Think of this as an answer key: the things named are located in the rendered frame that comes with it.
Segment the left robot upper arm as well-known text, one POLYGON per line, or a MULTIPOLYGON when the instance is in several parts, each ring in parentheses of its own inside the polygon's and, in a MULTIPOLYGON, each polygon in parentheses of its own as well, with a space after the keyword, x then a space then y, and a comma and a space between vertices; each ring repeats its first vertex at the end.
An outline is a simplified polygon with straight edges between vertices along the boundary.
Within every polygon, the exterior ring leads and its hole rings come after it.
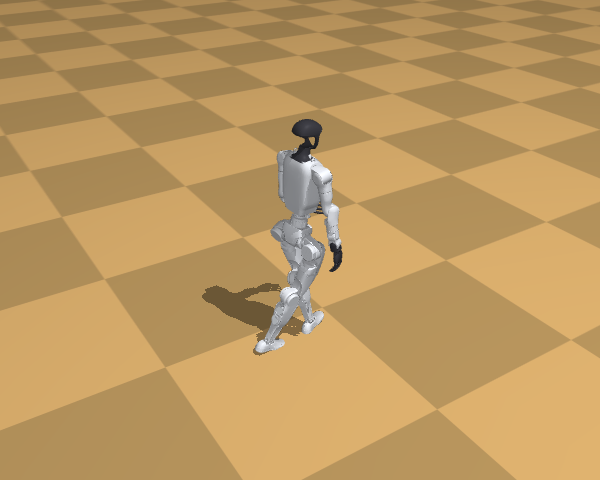
POLYGON ((286 156, 287 153, 291 152, 292 150, 283 150, 278 152, 277 154, 277 162, 278 162, 278 182, 279 182, 279 190, 278 190, 278 195, 281 198, 284 198, 283 196, 283 161, 284 158, 286 156))

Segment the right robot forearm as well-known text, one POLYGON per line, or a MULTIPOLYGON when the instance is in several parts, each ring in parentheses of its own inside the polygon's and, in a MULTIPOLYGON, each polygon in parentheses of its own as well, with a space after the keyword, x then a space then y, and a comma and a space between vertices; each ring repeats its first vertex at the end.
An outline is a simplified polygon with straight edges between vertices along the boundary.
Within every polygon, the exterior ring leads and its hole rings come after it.
POLYGON ((338 229, 338 217, 339 208, 337 206, 332 206, 328 211, 328 218, 324 220, 327 231, 327 239, 329 241, 328 245, 330 247, 330 243, 334 243, 337 249, 341 245, 338 229))

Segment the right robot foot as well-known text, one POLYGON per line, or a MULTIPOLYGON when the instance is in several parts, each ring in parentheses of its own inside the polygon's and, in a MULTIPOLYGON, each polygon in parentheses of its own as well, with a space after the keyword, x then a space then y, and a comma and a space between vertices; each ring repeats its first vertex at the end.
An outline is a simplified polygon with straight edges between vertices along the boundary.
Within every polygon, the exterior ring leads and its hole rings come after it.
POLYGON ((285 341, 283 339, 275 339, 274 343, 272 343, 272 344, 267 344, 267 341, 268 341, 268 339, 260 340, 256 344, 255 350, 259 353, 264 353, 264 352, 267 352, 270 350, 277 350, 285 344, 285 341))

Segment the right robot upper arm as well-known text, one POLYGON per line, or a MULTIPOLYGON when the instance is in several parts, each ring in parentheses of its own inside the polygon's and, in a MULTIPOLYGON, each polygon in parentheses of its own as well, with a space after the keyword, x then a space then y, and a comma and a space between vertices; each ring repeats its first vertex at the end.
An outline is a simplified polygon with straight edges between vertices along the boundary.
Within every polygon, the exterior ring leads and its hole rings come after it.
MULTIPOLYGON (((328 211, 332 206, 332 180, 333 176, 329 169, 316 165, 311 168, 313 182, 318 187, 319 198, 323 214, 328 217, 328 211)), ((337 206, 338 207, 338 206, 337 206)), ((339 207, 338 207, 339 208, 339 207)))

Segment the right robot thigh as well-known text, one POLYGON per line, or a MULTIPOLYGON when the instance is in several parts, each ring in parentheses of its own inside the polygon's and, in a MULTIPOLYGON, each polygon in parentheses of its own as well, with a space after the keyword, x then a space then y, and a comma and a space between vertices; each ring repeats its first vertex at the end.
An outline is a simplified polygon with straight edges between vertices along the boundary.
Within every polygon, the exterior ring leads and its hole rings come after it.
POLYGON ((284 305, 288 297, 292 294, 297 294, 299 300, 305 294, 317 276, 325 255, 324 245, 310 235, 304 237, 301 245, 301 255, 303 258, 298 267, 292 288, 284 288, 279 295, 284 305))

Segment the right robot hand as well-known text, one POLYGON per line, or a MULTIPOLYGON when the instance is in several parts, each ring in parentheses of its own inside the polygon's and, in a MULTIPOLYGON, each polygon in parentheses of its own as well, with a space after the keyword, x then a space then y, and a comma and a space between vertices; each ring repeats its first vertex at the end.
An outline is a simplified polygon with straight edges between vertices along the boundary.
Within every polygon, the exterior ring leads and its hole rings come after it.
POLYGON ((334 266, 332 267, 331 270, 329 270, 330 272, 336 271, 338 269, 338 267, 340 267, 340 265, 341 265, 341 262, 342 262, 342 250, 341 249, 342 249, 341 245, 337 249, 337 247, 334 243, 330 243, 330 250, 331 250, 331 252, 334 253, 334 256, 333 256, 334 266))

